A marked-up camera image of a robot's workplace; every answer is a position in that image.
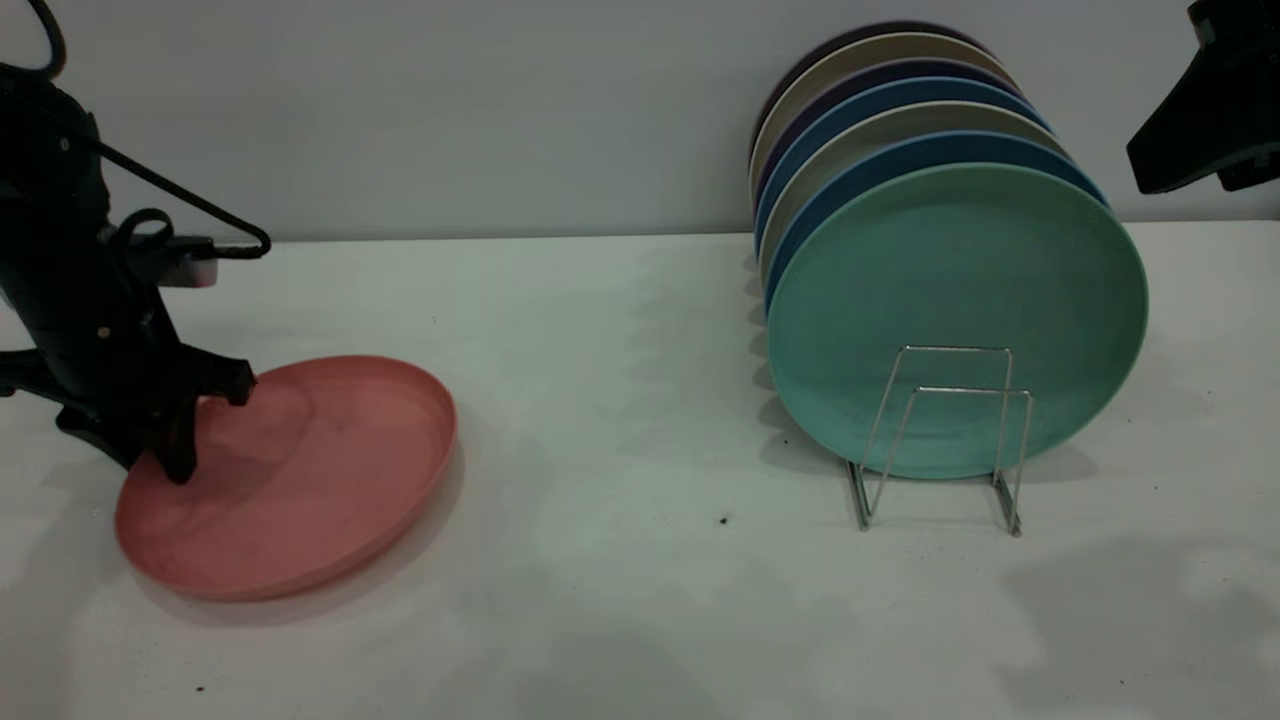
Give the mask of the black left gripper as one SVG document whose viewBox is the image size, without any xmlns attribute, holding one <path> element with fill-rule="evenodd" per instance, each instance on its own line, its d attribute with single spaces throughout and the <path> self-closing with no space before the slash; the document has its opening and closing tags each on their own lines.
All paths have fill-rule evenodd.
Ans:
<svg viewBox="0 0 1280 720">
<path fill-rule="evenodd" d="M 26 392 L 60 404 L 56 428 L 125 470 L 143 452 L 137 438 L 155 441 L 155 457 L 177 486 L 198 466 L 202 398 L 243 406 L 257 384 L 246 360 L 184 343 L 156 290 L 119 316 L 31 334 L 33 348 L 3 352 L 3 396 Z"/>
</svg>

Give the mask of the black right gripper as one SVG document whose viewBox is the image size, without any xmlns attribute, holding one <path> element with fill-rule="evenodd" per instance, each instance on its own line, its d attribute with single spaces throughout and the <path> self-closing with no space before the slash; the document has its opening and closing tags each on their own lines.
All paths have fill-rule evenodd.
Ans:
<svg viewBox="0 0 1280 720">
<path fill-rule="evenodd" d="M 1171 193 L 1208 176 L 1228 192 L 1276 181 L 1279 1 L 1194 1 L 1199 50 L 1126 145 L 1138 190 Z"/>
</svg>

